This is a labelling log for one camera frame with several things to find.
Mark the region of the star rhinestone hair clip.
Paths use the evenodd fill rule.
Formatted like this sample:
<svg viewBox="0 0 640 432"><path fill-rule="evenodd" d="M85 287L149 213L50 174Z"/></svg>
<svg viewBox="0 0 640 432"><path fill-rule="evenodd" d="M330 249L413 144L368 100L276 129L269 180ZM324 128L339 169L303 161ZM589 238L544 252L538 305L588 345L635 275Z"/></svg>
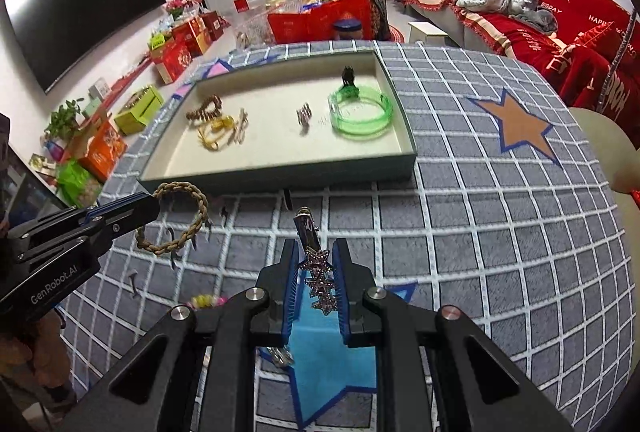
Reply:
<svg viewBox="0 0 640 432"><path fill-rule="evenodd" d="M306 274L305 284L309 289L311 308L328 316L337 309L330 252L321 247L318 227L308 207L297 210L294 225L304 252L298 269Z"/></svg>

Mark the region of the beige bow hair clip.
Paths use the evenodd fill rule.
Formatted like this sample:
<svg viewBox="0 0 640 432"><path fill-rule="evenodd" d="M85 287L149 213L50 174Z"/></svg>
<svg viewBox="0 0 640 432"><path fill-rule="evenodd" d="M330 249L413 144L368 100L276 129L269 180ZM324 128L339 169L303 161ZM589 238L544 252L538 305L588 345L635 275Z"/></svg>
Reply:
<svg viewBox="0 0 640 432"><path fill-rule="evenodd" d="M242 144L245 139L246 129L248 127L248 114L244 108L240 111L238 123L235 126L234 142Z"/></svg>

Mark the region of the green translucent bangle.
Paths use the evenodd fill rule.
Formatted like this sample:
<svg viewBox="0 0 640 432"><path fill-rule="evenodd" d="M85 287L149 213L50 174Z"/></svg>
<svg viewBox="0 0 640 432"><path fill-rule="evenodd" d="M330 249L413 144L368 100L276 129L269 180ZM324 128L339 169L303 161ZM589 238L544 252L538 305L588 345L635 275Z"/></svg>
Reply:
<svg viewBox="0 0 640 432"><path fill-rule="evenodd" d="M328 104L331 126L344 137L378 137L394 118L390 98L369 87L344 86L329 95Z"/></svg>

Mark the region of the silver rhinestone hair clip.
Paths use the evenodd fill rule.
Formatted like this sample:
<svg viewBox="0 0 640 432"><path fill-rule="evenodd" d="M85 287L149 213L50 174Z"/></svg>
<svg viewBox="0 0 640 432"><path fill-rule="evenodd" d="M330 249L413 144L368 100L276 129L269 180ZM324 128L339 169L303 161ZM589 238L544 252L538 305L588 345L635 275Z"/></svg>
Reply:
<svg viewBox="0 0 640 432"><path fill-rule="evenodd" d="M303 129L308 129L310 126L310 119L312 117L312 111L309 104L304 103L303 106L296 111L296 116L299 126Z"/></svg>

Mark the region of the cream jewelry tray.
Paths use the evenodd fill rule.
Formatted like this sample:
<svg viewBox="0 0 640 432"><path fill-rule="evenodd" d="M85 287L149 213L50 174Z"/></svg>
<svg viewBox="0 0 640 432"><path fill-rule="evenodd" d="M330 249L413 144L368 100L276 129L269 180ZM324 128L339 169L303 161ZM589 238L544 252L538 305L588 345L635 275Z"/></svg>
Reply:
<svg viewBox="0 0 640 432"><path fill-rule="evenodd" d="M355 85L390 98L394 118L378 137L355 139L333 130L328 97L350 66ZM308 129L296 111L308 103ZM248 127L234 142L244 108ZM196 81L152 145L139 177L147 189L186 181L214 195L404 180L413 173L416 143L390 74L378 52L279 56L267 64Z"/></svg>

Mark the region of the green snack bag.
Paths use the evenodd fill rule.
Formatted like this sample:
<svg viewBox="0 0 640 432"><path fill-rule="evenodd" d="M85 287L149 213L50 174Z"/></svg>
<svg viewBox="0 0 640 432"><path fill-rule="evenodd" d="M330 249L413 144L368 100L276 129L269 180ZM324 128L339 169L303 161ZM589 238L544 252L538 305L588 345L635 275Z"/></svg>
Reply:
<svg viewBox="0 0 640 432"><path fill-rule="evenodd" d="M58 167L56 180L62 197L77 208L94 206L102 191L102 184L75 159Z"/></svg>

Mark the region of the orange snack box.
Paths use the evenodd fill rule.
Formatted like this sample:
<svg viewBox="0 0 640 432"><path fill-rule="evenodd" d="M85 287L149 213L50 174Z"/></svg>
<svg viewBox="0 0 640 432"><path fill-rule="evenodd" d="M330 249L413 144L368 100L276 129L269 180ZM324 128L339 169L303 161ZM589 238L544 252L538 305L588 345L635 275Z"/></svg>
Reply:
<svg viewBox="0 0 640 432"><path fill-rule="evenodd" d="M78 163L100 183L105 183L127 148L119 131L109 120L105 120L90 137L86 152L78 159Z"/></svg>

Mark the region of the potted green plant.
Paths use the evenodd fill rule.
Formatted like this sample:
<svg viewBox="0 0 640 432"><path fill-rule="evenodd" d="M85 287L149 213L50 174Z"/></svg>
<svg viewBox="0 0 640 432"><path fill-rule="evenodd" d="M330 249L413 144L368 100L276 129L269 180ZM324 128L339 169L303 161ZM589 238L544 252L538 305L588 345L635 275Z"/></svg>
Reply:
<svg viewBox="0 0 640 432"><path fill-rule="evenodd" d="M50 115L49 125L44 130L44 136L48 140L61 140L70 142L80 128L77 117L81 114L80 103L84 98L66 100L56 111Z"/></svg>

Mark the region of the yellow green gift box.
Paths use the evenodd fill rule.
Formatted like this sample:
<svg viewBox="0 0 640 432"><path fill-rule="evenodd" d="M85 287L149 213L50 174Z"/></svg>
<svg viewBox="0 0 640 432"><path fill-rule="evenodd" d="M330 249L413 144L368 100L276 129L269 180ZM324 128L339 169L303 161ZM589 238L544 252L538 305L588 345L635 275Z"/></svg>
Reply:
<svg viewBox="0 0 640 432"><path fill-rule="evenodd" d="M164 104L157 88L148 85L137 91L114 117L114 124L122 134L141 132L149 125L156 112Z"/></svg>

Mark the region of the grey checked star tablecloth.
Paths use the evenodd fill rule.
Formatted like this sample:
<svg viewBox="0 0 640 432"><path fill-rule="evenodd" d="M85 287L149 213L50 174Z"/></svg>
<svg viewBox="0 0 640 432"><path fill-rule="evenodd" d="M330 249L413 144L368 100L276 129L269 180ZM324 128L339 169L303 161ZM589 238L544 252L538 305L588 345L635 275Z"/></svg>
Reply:
<svg viewBox="0 0 640 432"><path fill-rule="evenodd" d="M586 137L532 67L421 44L378 46L416 140L401 181L239 194L176 259L119 238L65 302L78 394L176 302L256 282L307 206L325 239L383 285L433 308L459 305L592 431L632 371L634 278L623 221Z"/></svg>

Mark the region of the red gift box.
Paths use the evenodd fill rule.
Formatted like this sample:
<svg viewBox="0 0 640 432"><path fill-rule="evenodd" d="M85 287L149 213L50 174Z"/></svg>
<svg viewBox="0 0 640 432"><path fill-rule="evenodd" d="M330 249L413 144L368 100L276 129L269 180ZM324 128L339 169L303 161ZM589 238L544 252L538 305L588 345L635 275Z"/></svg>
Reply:
<svg viewBox="0 0 640 432"><path fill-rule="evenodd" d="M169 40L151 51L151 60L163 83L169 85L190 66L192 55L183 41Z"/></svg>

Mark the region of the black claw hair clip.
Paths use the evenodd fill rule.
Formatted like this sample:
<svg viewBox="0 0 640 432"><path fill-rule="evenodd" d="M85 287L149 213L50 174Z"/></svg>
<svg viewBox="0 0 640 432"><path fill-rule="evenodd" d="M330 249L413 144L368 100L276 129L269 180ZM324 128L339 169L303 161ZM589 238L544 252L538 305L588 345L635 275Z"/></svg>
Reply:
<svg viewBox="0 0 640 432"><path fill-rule="evenodd" d="M344 98L356 98L359 96L359 89L355 85L355 72L350 66L345 66L342 71L342 86L338 93Z"/></svg>

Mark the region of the black television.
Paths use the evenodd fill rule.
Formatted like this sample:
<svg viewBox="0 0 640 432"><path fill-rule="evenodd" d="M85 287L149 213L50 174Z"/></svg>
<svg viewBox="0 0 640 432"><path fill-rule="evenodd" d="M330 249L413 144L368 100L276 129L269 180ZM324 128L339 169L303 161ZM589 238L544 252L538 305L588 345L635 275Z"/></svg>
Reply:
<svg viewBox="0 0 640 432"><path fill-rule="evenodd" d="M25 62L51 90L98 44L165 0L4 0Z"/></svg>

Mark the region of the blue lidded jar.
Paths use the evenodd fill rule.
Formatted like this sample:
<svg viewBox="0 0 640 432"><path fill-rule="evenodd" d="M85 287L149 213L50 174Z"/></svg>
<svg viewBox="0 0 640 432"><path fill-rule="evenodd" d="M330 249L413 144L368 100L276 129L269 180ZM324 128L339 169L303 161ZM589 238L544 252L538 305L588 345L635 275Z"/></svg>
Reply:
<svg viewBox="0 0 640 432"><path fill-rule="evenodd" d="M356 18L340 18L332 25L335 40L360 40L363 38L362 24Z"/></svg>

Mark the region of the white small stool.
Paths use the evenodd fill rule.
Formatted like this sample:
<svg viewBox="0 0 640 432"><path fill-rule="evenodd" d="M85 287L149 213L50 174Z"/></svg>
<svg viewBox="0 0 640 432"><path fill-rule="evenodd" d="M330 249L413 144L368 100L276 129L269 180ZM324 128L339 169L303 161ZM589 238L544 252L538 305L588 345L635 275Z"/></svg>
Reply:
<svg viewBox="0 0 640 432"><path fill-rule="evenodd" d="M422 42L427 46L441 47L446 44L447 33L432 24L431 22L412 21L409 25L409 42L416 44Z"/></svg>

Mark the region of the red gift bag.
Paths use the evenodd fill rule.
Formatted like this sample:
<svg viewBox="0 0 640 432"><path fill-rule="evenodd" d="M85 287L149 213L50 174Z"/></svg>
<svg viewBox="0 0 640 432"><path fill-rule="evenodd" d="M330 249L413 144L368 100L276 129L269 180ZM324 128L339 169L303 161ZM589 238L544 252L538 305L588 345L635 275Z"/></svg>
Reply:
<svg viewBox="0 0 640 432"><path fill-rule="evenodd" d="M383 9L373 0L334 0L302 13L269 13L268 23L277 44L338 41L333 23L340 18L356 18L362 24L360 40L390 41L392 33Z"/></svg>

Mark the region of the red covered sofa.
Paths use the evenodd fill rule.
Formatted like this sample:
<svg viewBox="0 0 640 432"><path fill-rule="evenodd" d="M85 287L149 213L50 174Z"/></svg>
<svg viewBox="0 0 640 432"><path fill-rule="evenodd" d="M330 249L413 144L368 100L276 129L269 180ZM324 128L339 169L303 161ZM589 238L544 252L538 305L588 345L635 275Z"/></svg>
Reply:
<svg viewBox="0 0 640 432"><path fill-rule="evenodd" d="M639 140L639 24L614 0L540 0L559 27L545 35L499 13L474 13L454 0L397 0L457 46L533 66L569 107L597 111Z"/></svg>

